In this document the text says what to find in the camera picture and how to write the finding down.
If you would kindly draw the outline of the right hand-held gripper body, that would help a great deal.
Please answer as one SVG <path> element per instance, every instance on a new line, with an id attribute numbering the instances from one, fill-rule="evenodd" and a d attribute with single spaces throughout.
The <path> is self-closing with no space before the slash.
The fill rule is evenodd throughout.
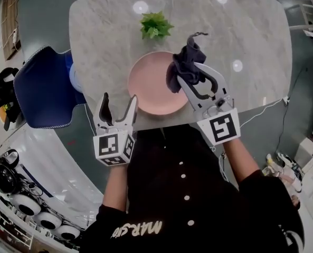
<path id="1" fill-rule="evenodd" d="M 237 108 L 228 95 L 217 100 L 192 97 L 196 125 L 211 142 L 218 145 L 241 136 Z"/>

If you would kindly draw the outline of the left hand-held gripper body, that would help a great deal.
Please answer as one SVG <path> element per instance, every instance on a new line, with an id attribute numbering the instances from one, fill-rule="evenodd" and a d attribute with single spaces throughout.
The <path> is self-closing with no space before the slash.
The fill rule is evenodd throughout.
<path id="1" fill-rule="evenodd" d="M 95 158 L 107 167 L 129 164 L 135 139 L 132 136 L 131 125 L 96 126 L 96 136 L 93 137 Z"/>

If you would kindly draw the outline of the big pink plate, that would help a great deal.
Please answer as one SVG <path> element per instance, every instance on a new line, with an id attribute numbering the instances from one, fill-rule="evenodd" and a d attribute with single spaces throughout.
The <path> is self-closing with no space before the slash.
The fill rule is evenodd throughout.
<path id="1" fill-rule="evenodd" d="M 172 93 L 166 84 L 166 73 L 173 54 L 157 51 L 145 54 L 132 67 L 128 92 L 136 95 L 138 107 L 152 115 L 168 115 L 180 110 L 188 98 L 183 90 Z"/>

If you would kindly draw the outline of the dark blue cloth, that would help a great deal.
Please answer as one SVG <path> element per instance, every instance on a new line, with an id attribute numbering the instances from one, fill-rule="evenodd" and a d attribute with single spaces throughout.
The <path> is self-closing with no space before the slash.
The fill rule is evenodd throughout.
<path id="1" fill-rule="evenodd" d="M 204 74 L 195 66 L 195 62 L 203 64 L 206 60 L 206 55 L 194 40 L 195 37 L 200 35 L 207 36 L 208 33 L 196 32 L 190 35 L 181 51 L 172 56 L 173 61 L 166 73 L 166 84 L 172 93 L 178 93 L 181 89 L 181 85 L 177 80 L 178 76 L 191 85 L 205 82 Z"/>

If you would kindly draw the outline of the person's right forearm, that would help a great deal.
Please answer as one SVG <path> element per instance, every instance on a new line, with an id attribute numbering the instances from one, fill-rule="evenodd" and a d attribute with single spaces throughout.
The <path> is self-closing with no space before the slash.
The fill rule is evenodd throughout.
<path id="1" fill-rule="evenodd" d="M 224 142 L 223 148 L 238 184 L 260 170 L 239 138 Z"/>

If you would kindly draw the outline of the person's left forearm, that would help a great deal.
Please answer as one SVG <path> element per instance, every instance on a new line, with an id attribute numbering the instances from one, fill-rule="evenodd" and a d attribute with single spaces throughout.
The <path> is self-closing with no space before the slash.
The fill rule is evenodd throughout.
<path id="1" fill-rule="evenodd" d="M 109 172 L 102 204 L 122 212 L 126 211 L 127 190 L 127 167 L 112 167 Z"/>

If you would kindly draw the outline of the pale blue round dish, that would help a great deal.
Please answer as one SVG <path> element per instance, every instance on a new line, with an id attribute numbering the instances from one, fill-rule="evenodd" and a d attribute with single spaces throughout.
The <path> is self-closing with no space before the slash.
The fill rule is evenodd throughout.
<path id="1" fill-rule="evenodd" d="M 70 79 L 70 82 L 71 82 L 71 85 L 73 86 L 73 88 L 75 90 L 77 90 L 79 93 L 82 93 L 82 87 L 78 81 L 77 73 L 76 73 L 76 70 L 74 68 L 74 64 L 72 64 L 70 67 L 69 79 Z"/>

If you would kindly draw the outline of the blue upholstered chair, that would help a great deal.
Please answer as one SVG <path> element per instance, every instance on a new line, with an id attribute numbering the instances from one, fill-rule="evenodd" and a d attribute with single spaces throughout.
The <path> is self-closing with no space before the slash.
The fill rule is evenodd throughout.
<path id="1" fill-rule="evenodd" d="M 46 45 L 33 53 L 14 77 L 14 91 L 27 124 L 35 129 L 67 127 L 73 109 L 86 100 L 69 77 L 70 50 L 56 52 Z"/>

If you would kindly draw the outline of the white curved counter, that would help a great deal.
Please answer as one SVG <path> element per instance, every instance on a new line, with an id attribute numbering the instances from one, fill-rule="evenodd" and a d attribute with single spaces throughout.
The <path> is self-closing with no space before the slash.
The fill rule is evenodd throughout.
<path id="1" fill-rule="evenodd" d="M 92 224 L 103 194 L 91 182 L 51 129 L 23 125 L 4 142 L 20 156 L 17 171 L 41 187 L 42 200 L 85 228 Z"/>

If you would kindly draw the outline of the small potted green plant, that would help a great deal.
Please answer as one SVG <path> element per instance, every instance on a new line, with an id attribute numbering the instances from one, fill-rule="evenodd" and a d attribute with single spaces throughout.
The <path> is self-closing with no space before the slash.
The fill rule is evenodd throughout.
<path id="1" fill-rule="evenodd" d="M 169 30 L 174 28 L 165 18 L 162 11 L 158 13 L 143 13 L 140 23 L 142 39 L 162 39 L 170 36 Z"/>

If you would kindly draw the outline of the person's black shirt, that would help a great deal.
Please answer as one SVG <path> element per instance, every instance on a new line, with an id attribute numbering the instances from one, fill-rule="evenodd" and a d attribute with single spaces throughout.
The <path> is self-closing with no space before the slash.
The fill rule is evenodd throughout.
<path id="1" fill-rule="evenodd" d="M 190 125 L 142 130 L 127 166 L 126 211 L 101 205 L 79 253 L 302 253 L 298 210 L 261 170 L 227 182 Z"/>

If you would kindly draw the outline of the white round headset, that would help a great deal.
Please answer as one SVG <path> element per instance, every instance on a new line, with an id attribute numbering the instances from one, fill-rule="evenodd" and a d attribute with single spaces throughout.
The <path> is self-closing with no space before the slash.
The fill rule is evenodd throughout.
<path id="1" fill-rule="evenodd" d="M 62 220 L 49 212 L 40 212 L 34 217 L 34 221 L 39 226 L 48 230 L 55 230 L 62 225 Z"/>
<path id="2" fill-rule="evenodd" d="M 41 212 L 40 205 L 32 198 L 23 194 L 10 195 L 10 203 L 21 213 L 36 216 Z"/>
<path id="3" fill-rule="evenodd" d="M 58 237 L 65 240 L 74 240 L 80 235 L 80 230 L 70 225 L 61 225 L 55 232 Z"/>

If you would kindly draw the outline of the black and white headset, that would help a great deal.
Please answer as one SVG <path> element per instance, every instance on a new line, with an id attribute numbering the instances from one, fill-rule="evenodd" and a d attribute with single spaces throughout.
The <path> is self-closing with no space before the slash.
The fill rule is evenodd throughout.
<path id="1" fill-rule="evenodd" d="M 19 163 L 19 155 L 18 152 L 15 149 L 10 149 L 3 153 L 0 157 L 0 164 L 10 168 L 14 169 Z"/>

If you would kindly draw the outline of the black helmet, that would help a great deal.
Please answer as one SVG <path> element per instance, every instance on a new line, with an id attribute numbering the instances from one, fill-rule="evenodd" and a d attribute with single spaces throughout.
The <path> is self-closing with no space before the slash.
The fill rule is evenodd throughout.
<path id="1" fill-rule="evenodd" d="M 13 193 L 16 185 L 17 181 L 11 170 L 0 164 L 0 192 Z"/>

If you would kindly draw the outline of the wooden board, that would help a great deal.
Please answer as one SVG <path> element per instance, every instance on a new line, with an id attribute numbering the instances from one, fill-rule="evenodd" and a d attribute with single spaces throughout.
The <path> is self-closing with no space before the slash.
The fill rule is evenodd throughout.
<path id="1" fill-rule="evenodd" d="M 17 18 L 17 2 L 18 0 L 3 0 L 2 1 L 2 49 L 6 61 L 10 60 L 15 52 L 18 51 L 20 39 L 18 35 Z M 12 42 L 13 31 L 17 29 L 17 41 Z"/>

